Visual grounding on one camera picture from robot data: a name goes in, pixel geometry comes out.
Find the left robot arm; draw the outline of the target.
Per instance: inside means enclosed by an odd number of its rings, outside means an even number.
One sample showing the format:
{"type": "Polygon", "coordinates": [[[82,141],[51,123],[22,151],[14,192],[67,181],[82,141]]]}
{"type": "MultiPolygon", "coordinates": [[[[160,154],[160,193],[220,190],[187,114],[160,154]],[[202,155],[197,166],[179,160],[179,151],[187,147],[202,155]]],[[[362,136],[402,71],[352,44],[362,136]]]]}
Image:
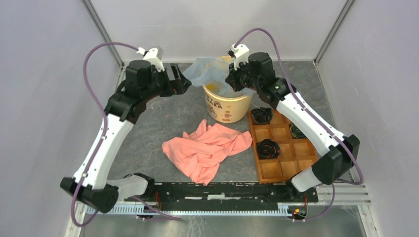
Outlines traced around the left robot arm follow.
{"type": "Polygon", "coordinates": [[[154,179],[135,173],[118,180],[108,174],[122,142],[133,129],[147,102],[155,97],[184,94],[191,86],[176,63],[170,65],[174,79],[166,70],[145,60],[134,60],[126,67],[125,80],[108,99],[105,119],[98,135],[80,168],[72,177],[64,177],[60,187],[101,213],[108,213],[117,201],[138,196],[150,201],[155,196],[154,179]]]}

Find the blue plastic trash bag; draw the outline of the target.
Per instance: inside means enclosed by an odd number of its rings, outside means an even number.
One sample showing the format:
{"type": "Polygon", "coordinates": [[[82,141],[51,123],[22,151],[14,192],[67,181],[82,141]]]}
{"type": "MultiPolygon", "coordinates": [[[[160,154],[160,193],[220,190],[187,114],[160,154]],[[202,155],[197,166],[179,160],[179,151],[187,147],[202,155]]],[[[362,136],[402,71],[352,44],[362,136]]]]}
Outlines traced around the blue plastic trash bag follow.
{"type": "Polygon", "coordinates": [[[244,88],[235,92],[233,88],[225,82],[229,75],[229,65],[234,59],[229,56],[218,58],[200,57],[187,68],[184,75],[189,79],[193,86],[205,86],[217,96],[225,98],[235,98],[241,96],[252,96],[255,91],[244,88]]]}

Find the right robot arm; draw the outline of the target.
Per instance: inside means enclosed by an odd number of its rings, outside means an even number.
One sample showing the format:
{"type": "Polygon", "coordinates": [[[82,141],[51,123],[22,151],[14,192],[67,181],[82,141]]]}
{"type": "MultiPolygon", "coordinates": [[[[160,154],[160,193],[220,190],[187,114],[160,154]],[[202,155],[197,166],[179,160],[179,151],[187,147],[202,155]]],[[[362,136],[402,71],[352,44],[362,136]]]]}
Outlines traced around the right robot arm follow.
{"type": "Polygon", "coordinates": [[[259,98],[288,118],[315,147],[320,158],[288,180],[286,197],[299,201],[310,188],[330,185],[356,166],[360,141],[346,136],[321,118],[297,92],[288,79],[276,76],[268,53],[257,52],[243,62],[235,59],[226,78],[234,91],[245,88],[257,92],[259,98]]]}

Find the yellow trash bin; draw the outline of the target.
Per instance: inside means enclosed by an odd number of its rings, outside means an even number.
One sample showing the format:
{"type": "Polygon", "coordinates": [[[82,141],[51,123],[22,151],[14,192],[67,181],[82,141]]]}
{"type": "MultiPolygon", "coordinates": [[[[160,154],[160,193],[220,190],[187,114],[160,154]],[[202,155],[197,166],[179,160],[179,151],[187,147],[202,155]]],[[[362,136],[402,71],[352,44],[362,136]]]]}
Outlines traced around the yellow trash bin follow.
{"type": "Polygon", "coordinates": [[[235,98],[220,97],[203,86],[209,114],[222,123],[234,123],[242,119],[250,106],[252,96],[235,98]]]}

